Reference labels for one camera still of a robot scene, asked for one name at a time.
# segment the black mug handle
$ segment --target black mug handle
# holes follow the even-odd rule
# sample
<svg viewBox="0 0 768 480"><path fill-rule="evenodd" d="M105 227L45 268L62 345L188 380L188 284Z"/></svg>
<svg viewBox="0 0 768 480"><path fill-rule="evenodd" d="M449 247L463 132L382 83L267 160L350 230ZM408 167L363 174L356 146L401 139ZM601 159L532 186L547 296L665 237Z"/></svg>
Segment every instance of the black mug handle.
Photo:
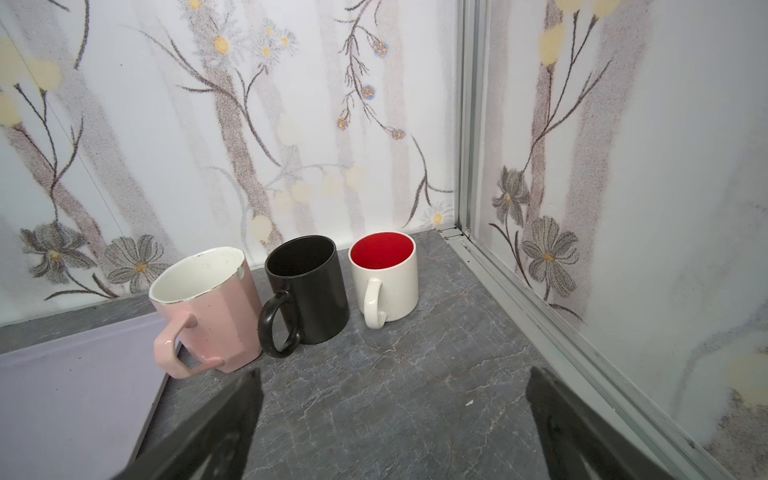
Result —
<svg viewBox="0 0 768 480"><path fill-rule="evenodd" d="M264 303L264 306L261 308L261 314L259 314L259 342L261 343L261 348L264 349L267 355L273 356L276 359L284 359L293 353L301 341L297 325L290 326L291 331L288 333L288 338L283 344L282 350L278 350L274 340L272 340L272 322L275 320L275 314L277 314L280 306L288 300L290 300L290 293L280 290Z"/></svg>

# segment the mug rim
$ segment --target mug rim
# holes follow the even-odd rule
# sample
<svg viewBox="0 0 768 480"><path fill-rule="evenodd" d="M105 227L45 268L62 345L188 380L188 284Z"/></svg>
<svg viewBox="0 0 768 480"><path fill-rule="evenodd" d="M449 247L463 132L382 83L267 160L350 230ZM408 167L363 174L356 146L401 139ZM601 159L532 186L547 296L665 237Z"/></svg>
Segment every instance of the mug rim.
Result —
<svg viewBox="0 0 768 480"><path fill-rule="evenodd" d="M278 275L277 273L274 273L272 270L270 270L270 258L272 258L272 255L275 254L280 248L296 242L298 240L304 240L307 238L322 238L324 240L328 240L331 243L331 246L333 247L333 252L328 256L328 258L325 259L320 265L316 266L315 268L311 269L308 272L299 273L298 275ZM323 268L329 261L333 259L333 256L337 254L338 249L336 248L336 242L333 241L332 238L326 237L325 235L304 235L302 237L296 237L288 240L287 242L283 242L280 245L277 246L275 250L272 250L269 255L266 256L266 259L264 260L264 271L267 272L269 275L274 276L276 278L285 278L285 279L291 279L291 278L299 278L300 276L309 275L310 273L316 272L317 270Z"/></svg>
<svg viewBox="0 0 768 480"><path fill-rule="evenodd" d="M235 269L235 271L234 271L234 272L232 272L232 274L231 274L231 275L229 275L229 276L228 276L226 279L224 279L224 280L222 280L221 282L217 283L216 285L212 286L212 287L211 287L211 288L209 288L208 290L205 290L205 291L203 291L203 292L199 292L199 293L195 293L194 295L192 295L192 296L188 296L187 298L183 298L183 299L179 299L179 300L174 300L174 301L172 301L172 302L166 302L166 301L163 301L163 300L159 300L159 299L155 298L155 296L152 294L152 293L153 293L153 290L154 290L154 286L155 286L155 285L157 285L157 282L159 282L160 280L162 280L162 279L163 279L163 277L164 277L164 276L166 276L166 274L167 274L167 273L169 274L169 272L170 272L171 270L173 270L175 267L177 267L177 266L181 265L182 263L187 263L187 262L190 262L190 261L192 261L192 260L194 260L194 259L196 259L196 258L198 258L198 257L201 257L201 256L205 255L206 253L211 253L211 252L220 251L220 250L235 250L235 251L237 251L237 252L238 252L238 253L239 253L239 254L242 256L242 258L243 258L243 259L240 261L240 264L239 264L239 265L237 266L237 268ZM177 262L176 262L176 263L174 263L173 265L169 266L167 269L165 269L165 271L164 271L163 273L161 273L161 274L160 274L160 276L159 276L157 279L155 279L155 281L154 281L154 282L152 282L152 284L151 284L151 285L150 285L150 287L149 287L149 291L147 292L147 294L149 295L149 300L151 300L151 301L153 301L153 302L161 303L161 304L163 304L163 305L173 305L173 304L175 304L175 303L182 303L182 302L187 302L187 301L189 301L189 300L192 300L192 299L194 299L194 298L198 298L198 297L199 297L199 296L201 296L201 295L205 295L206 293L208 293L208 292L210 292L210 291L212 291L212 290L215 290L215 289L219 288L220 286L224 285L224 284L225 284L225 283L226 283L226 282L227 282L229 279L231 279L233 276L237 275L237 274L238 274L238 272L240 271L240 268L243 266L243 262L246 262L246 265L247 265L247 258L246 258L246 256L245 256L245 252L243 252L243 251L242 251L241 249L239 249L239 248L235 248L235 247L226 247L226 246L225 246L225 247L214 247L214 248L209 248L208 250L203 250L202 252L199 252L199 253L195 253L194 255L190 255L190 256L188 256L188 257L185 257L185 258L183 258L183 259L181 259L181 260L177 261Z"/></svg>
<svg viewBox="0 0 768 480"><path fill-rule="evenodd" d="M407 237L409 240L411 240L411 243L413 243L413 250L411 251L411 254L408 255L408 258L403 260L400 263L397 263L396 265L388 266L385 268L365 268L364 266L359 265L358 263L355 263L355 260L352 260L352 249L355 248L355 245L357 245L359 242L365 240L368 237L372 237L374 235L378 235L379 233L397 233L398 235L403 235L404 237ZM349 258L349 262L355 267L359 268L361 270L365 270L366 272L386 272L387 270L391 270L393 268L397 268L398 266L403 265L408 260L411 260L411 258L416 255L416 240L413 240L413 237L408 235L407 233L403 232L395 232L391 230L385 230L383 232L375 232L375 233L369 233L368 235L365 235L363 238L358 239L355 243L352 244L352 246L347 250L346 252L347 257Z"/></svg>

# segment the black mug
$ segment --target black mug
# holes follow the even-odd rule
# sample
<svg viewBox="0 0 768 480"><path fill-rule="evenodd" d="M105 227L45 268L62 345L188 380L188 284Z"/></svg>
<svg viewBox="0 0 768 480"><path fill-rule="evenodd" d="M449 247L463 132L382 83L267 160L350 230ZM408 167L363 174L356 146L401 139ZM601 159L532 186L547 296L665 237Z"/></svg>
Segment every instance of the black mug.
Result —
<svg viewBox="0 0 768 480"><path fill-rule="evenodd" d="M268 355L285 358L300 343L325 342L346 326L349 304L333 240L310 235L285 242L266 258L264 269L275 292L259 315L259 341ZM280 350L272 339L278 309L288 329Z"/></svg>

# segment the gray flower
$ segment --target gray flower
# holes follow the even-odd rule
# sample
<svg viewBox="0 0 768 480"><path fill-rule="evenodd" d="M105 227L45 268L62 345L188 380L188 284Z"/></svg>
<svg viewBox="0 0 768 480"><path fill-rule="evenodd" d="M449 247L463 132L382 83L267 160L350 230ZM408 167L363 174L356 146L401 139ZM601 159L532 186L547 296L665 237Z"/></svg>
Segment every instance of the gray flower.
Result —
<svg viewBox="0 0 768 480"><path fill-rule="evenodd" d="M104 256L118 266L107 275L111 283L131 282L131 293L149 290L154 282L170 265L159 263L163 246L151 235L139 237L138 247L134 239L119 237L104 249Z"/></svg>
<svg viewBox="0 0 768 480"><path fill-rule="evenodd" d="M35 231L21 232L24 253L40 255L40 263L29 269L37 278L45 275L51 283L69 283L67 268L93 268L96 262L78 248L86 244L82 233L65 227L58 222L43 223Z"/></svg>
<svg viewBox="0 0 768 480"><path fill-rule="evenodd" d="M503 223L509 215L517 225L522 226L523 210L520 206L527 204L531 199L523 173L513 168L503 167L502 177L498 179L498 187L502 189L502 194L493 198L496 218Z"/></svg>
<svg viewBox="0 0 768 480"><path fill-rule="evenodd" d="M560 227L551 217L533 220L531 230L534 241L524 240L522 244L525 253L533 259L528 265L531 278L537 282L546 280L560 296L571 295L576 290L576 282L562 264L572 265L578 260L576 234L571 231L558 234Z"/></svg>

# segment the pink mug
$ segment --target pink mug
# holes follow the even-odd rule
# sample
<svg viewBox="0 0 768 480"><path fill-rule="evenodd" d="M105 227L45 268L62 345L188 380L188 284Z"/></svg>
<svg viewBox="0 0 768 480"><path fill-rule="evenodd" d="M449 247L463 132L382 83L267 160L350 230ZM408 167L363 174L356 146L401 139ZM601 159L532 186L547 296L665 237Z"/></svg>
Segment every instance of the pink mug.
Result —
<svg viewBox="0 0 768 480"><path fill-rule="evenodd" d="M168 321L154 341L154 358L175 379L233 372L261 354L261 301L242 250L218 247L180 260L152 283L149 300ZM177 337L199 366L190 369L176 357Z"/></svg>

